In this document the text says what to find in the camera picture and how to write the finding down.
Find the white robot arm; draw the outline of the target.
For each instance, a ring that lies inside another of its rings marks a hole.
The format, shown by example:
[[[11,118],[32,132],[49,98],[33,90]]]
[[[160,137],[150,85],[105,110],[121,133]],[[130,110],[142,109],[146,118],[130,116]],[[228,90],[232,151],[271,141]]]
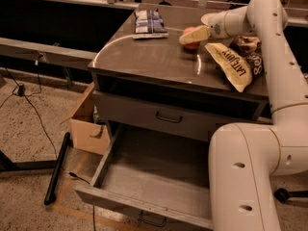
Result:
[[[281,231],[270,179],[306,170],[308,83],[289,46],[280,0],[250,0],[202,16],[181,44],[256,36],[261,41],[268,98],[267,123],[230,123],[211,138],[208,170],[214,231]]]

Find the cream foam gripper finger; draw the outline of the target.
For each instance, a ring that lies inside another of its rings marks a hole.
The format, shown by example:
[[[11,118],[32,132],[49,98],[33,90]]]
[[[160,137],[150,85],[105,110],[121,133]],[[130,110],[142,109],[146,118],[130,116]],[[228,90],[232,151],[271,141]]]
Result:
[[[201,42],[210,37],[210,29],[206,25],[191,27],[184,30],[179,42],[182,45]]]

